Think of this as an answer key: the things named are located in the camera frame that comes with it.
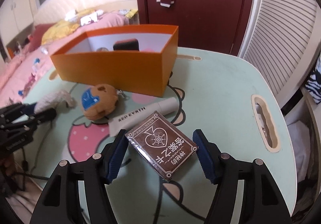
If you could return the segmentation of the white cosmetic tube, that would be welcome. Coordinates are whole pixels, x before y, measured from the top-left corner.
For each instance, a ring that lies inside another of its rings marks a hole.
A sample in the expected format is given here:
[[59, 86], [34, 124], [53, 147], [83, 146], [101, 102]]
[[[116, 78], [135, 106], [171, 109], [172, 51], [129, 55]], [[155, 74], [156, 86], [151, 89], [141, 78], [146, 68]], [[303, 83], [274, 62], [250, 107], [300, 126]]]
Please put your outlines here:
[[141, 123], [148, 116], [157, 111], [161, 115], [168, 115], [179, 109], [179, 102], [171, 97], [160, 102], [135, 109], [123, 115], [116, 116], [108, 120], [109, 135], [116, 136], [121, 129], [130, 130], [136, 124]]

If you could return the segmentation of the orange cardboard box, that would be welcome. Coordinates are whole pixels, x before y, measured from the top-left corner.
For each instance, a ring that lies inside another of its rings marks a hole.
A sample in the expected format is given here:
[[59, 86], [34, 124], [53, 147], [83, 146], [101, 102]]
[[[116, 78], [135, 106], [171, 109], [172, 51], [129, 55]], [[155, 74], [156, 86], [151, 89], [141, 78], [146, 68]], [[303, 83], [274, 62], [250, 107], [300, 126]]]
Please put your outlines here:
[[[114, 51], [120, 40], [137, 39], [138, 51]], [[87, 31], [51, 55], [62, 80], [163, 96], [178, 49], [179, 28], [175, 25], [142, 24]], [[108, 52], [97, 52], [105, 47]], [[152, 48], [154, 52], [141, 50]]]

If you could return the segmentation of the white louvered door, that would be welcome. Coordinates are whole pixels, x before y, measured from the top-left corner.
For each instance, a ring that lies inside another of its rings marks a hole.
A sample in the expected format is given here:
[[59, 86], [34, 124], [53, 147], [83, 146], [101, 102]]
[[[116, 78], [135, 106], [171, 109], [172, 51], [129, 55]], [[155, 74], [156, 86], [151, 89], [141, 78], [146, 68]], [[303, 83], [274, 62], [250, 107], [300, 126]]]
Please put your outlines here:
[[259, 70], [283, 107], [309, 74], [319, 44], [316, 0], [253, 0], [238, 55]]

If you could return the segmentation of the mint green folding table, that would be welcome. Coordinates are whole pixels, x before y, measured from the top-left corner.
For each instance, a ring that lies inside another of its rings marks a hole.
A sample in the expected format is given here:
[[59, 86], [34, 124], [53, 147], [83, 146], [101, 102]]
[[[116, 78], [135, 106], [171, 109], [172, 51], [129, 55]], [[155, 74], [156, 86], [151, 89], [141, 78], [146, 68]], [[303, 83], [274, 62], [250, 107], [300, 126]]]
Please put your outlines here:
[[[180, 113], [167, 119], [186, 136], [200, 129], [210, 142], [237, 160], [261, 158], [280, 188], [290, 212], [297, 198], [293, 147], [284, 117], [260, 72], [230, 55], [180, 48], [165, 98], [174, 97]], [[80, 107], [61, 104], [52, 123], [39, 126], [32, 143], [17, 152], [33, 175], [49, 177], [66, 159], [81, 162], [113, 141], [106, 120], [88, 121]], [[163, 182], [133, 148], [107, 186], [119, 223], [203, 223], [215, 193], [197, 156], [191, 156]]]

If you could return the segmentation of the black wallet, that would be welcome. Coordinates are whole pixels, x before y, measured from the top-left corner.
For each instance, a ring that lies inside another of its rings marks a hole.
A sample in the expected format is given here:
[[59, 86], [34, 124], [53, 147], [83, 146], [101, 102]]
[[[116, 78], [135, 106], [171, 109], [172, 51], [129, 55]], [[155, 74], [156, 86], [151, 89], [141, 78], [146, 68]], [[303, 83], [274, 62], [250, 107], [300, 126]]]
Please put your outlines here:
[[120, 40], [113, 45], [113, 50], [114, 51], [138, 51], [139, 42], [137, 39]]

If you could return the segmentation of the white cloth bag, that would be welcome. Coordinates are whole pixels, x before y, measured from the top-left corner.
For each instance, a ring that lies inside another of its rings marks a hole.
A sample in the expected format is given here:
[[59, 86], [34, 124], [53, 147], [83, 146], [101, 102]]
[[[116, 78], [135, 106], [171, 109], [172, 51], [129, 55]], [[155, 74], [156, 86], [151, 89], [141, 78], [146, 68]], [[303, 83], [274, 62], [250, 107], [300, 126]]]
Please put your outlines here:
[[59, 90], [42, 97], [34, 107], [34, 113], [38, 114], [45, 110], [56, 108], [59, 104], [65, 102], [68, 107], [75, 107], [76, 101], [66, 90]]

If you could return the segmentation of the yellow pillow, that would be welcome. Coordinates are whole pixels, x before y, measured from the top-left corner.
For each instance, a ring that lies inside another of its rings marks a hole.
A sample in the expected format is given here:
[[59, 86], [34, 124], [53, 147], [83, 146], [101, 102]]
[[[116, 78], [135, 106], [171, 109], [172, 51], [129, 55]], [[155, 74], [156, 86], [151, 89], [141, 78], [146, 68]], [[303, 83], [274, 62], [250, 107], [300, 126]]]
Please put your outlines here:
[[74, 33], [80, 27], [80, 19], [84, 16], [94, 13], [95, 9], [87, 9], [76, 14], [75, 21], [60, 20], [54, 25], [50, 26], [43, 34], [41, 44], [46, 45], [58, 39], [67, 37]]

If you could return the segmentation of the pink heart plastic case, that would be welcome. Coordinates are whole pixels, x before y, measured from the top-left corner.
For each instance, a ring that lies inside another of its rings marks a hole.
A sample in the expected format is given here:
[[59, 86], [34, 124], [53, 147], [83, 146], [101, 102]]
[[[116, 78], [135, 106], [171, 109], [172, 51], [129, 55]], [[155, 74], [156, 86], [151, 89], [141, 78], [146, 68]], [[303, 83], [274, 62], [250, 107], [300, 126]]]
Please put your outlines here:
[[154, 52], [154, 50], [152, 48], [146, 48], [141, 50], [142, 52]]

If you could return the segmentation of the brown bear plush pouch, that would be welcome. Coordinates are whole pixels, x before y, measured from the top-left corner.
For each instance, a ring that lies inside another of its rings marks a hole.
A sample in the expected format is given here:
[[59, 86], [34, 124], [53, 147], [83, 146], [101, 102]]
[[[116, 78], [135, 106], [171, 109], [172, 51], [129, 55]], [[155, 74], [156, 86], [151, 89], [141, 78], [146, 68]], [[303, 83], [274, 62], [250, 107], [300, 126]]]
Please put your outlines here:
[[115, 110], [118, 99], [117, 90], [109, 84], [90, 87], [80, 99], [83, 114], [90, 121], [99, 120]]

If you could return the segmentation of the brown playing card box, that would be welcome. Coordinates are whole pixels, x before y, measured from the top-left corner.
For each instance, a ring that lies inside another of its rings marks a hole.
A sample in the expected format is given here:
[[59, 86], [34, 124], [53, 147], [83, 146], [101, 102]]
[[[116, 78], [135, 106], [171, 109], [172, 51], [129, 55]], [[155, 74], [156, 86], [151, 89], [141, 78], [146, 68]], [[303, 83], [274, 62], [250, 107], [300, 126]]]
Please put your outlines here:
[[195, 142], [154, 111], [125, 134], [129, 143], [166, 181], [198, 150]]

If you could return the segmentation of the pink quilt bed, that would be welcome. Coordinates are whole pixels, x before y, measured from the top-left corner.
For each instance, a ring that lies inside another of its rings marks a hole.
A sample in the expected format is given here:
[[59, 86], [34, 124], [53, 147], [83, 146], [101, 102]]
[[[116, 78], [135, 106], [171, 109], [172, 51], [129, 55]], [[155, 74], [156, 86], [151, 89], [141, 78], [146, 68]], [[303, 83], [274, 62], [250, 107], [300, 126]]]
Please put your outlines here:
[[10, 102], [22, 102], [23, 96], [18, 94], [30, 82], [34, 76], [33, 84], [36, 84], [44, 74], [53, 67], [50, 55], [67, 44], [70, 40], [80, 34], [100, 28], [109, 28], [130, 24], [130, 19], [118, 11], [107, 12], [99, 17], [97, 22], [77, 28], [72, 34], [54, 40], [31, 50], [31, 44], [26, 45], [22, 53], [5, 64], [1, 72], [1, 107], [7, 106]]

